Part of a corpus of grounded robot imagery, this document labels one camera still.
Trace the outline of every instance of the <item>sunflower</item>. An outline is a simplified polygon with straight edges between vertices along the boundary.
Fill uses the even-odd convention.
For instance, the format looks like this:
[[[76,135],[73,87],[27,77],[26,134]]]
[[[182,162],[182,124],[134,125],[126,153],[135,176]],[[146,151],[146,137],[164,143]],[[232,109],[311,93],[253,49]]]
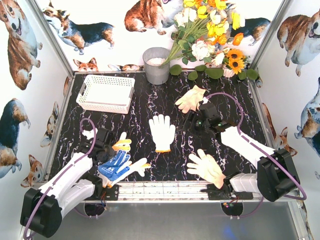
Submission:
[[[245,63],[240,58],[229,58],[229,67],[234,71],[235,74],[241,73],[241,70],[245,68]]]
[[[231,49],[226,55],[229,59],[241,59],[244,56],[244,53],[239,49]]]

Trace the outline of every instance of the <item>black marble tabletop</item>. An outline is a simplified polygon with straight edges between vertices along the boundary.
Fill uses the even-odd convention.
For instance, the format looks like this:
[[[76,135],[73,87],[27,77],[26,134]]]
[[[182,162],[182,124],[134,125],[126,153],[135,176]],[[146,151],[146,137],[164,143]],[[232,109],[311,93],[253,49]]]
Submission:
[[[55,176],[71,159],[72,153],[77,151],[80,143],[86,138],[80,133],[79,122],[82,118],[90,118],[96,127],[105,127],[116,132],[119,139],[122,132],[132,140],[131,160],[137,161],[147,158],[151,168],[141,177],[137,172],[128,176],[126,181],[190,181],[200,180],[199,176],[187,173],[188,155],[197,149],[203,149],[207,154],[214,156],[223,173],[228,176],[235,172],[254,173],[254,167],[233,149],[224,146],[216,139],[208,136],[193,137],[189,133],[177,132],[175,140],[170,145],[171,152],[157,153],[152,140],[149,119],[154,115],[163,114],[170,116],[170,123],[180,126],[185,114],[177,106],[176,100],[183,96],[194,85],[207,90],[209,93],[224,92],[234,96],[244,110],[244,119],[241,130],[266,144],[262,126],[260,124],[256,107],[254,105],[250,88],[246,82],[239,82],[235,78],[209,79],[205,74],[199,74],[196,81],[189,81],[188,72],[179,76],[170,76],[163,85],[152,85],[147,82],[143,72],[135,73],[108,73],[104,75],[129,77],[135,79],[134,94],[128,114],[86,111],[76,103],[79,90],[86,78],[86,74],[75,76],[72,93],[63,120],[54,161],[51,166],[49,179]],[[223,119],[238,123],[240,120],[239,109],[232,99],[224,95],[213,96],[210,99],[216,106]],[[91,130],[89,123],[84,129]]]

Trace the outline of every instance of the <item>flower pot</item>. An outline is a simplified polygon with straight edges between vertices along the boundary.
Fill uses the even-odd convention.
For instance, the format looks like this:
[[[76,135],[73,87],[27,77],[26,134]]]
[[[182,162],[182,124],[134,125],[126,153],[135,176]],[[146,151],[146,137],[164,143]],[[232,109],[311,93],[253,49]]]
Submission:
[[[231,78],[235,75],[235,72],[232,69],[229,69],[227,67],[223,68],[223,76],[226,78]]]
[[[143,55],[146,79],[154,85],[161,85],[168,81],[170,73],[170,62],[165,65],[151,65],[148,61],[154,58],[166,59],[170,51],[163,47],[152,47],[147,49]]]

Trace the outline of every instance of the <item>storage basket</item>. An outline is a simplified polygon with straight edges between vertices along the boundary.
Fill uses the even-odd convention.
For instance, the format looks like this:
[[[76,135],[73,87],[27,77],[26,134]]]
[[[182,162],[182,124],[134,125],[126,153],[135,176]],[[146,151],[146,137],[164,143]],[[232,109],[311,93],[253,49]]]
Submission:
[[[134,86],[131,77],[87,75],[76,102],[84,110],[127,114]]]

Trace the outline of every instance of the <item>purple cable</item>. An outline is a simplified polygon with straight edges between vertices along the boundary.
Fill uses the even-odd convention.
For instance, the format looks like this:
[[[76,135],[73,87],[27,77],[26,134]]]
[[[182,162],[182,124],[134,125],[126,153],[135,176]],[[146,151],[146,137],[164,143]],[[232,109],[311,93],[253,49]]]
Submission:
[[[76,164],[77,162],[79,162],[81,159],[83,159],[83,158],[85,158],[86,156],[88,156],[88,155],[91,153],[91,151],[94,149],[95,142],[96,142],[96,137],[97,137],[96,126],[95,126],[94,122],[93,122],[91,119],[89,119],[89,118],[83,118],[83,119],[80,121],[80,130],[81,130],[81,132],[83,133],[84,130],[83,130],[83,128],[82,128],[82,124],[83,124],[83,122],[84,122],[85,120],[87,120],[87,121],[92,125],[92,127],[93,127],[93,140],[92,140],[91,147],[90,147],[89,151],[88,151],[86,154],[84,154],[83,156],[79,157],[76,161],[74,161],[75,164]],[[52,185],[54,186],[54,185],[57,183],[57,181],[58,181],[71,167],[72,167],[72,165],[69,165],[69,166],[55,179],[55,181],[53,181]],[[27,236],[27,233],[28,233],[28,230],[29,230],[29,227],[30,227],[30,224],[31,224],[32,219],[33,219],[34,216],[36,215],[36,212],[37,212],[39,206],[41,205],[41,203],[43,202],[43,200],[45,199],[45,197],[47,196],[48,192],[49,192],[51,189],[53,189],[51,186],[48,187],[48,189],[44,192],[44,194],[41,196],[41,198],[39,199],[39,201],[38,201],[37,204],[35,205],[35,208],[33,209],[32,213],[31,213],[31,215],[30,215],[30,217],[29,217],[29,220],[28,220],[28,222],[27,222],[26,225],[25,225],[25,229],[24,229],[24,232],[23,232],[23,239],[29,240],[29,239],[31,239],[31,238],[36,234],[36,232],[33,232],[33,233],[31,233],[29,236]]]
[[[241,117],[240,117],[240,122],[238,123],[238,125],[236,126],[237,130],[238,130],[238,133],[241,135],[242,131],[240,130],[240,126],[244,120],[244,110],[243,108],[241,107],[240,103],[237,101],[236,98],[234,98],[233,96],[231,96],[230,94],[228,93],[225,93],[225,92],[216,92],[216,93],[212,93],[210,94],[209,96],[207,96],[206,98],[209,99],[211,98],[212,96],[215,96],[215,95],[225,95],[229,98],[231,98],[235,104],[238,106],[238,108],[240,109],[240,114],[241,114]],[[246,140],[248,143],[249,143],[249,139],[247,139],[245,136],[241,136],[244,140]],[[290,198],[290,199],[296,199],[296,200],[306,200],[307,199],[307,194],[306,192],[304,191],[304,189],[302,188],[302,186],[297,182],[297,180],[295,180],[295,178],[283,167],[281,166],[280,163],[278,163],[277,160],[275,160],[272,156],[270,156],[268,153],[266,153],[264,150],[262,150],[260,147],[258,147],[257,145],[255,145],[254,143],[250,142],[249,143],[250,145],[252,145],[254,148],[256,148],[257,150],[259,150],[261,153],[263,153],[264,155],[266,155],[280,170],[282,170],[284,172],[285,175],[287,175],[291,181],[293,181],[293,183],[296,185],[296,187],[301,191],[303,197],[297,197],[297,196],[291,196],[291,195],[284,195],[285,197],[287,198]],[[240,216],[240,218],[245,218],[245,217],[249,217],[251,216],[252,214],[254,214],[258,208],[261,206],[261,204],[263,203],[264,201],[264,197],[261,198],[261,201],[259,202],[258,206],[251,212],[251,213],[248,213],[246,215],[243,215],[243,216]]]

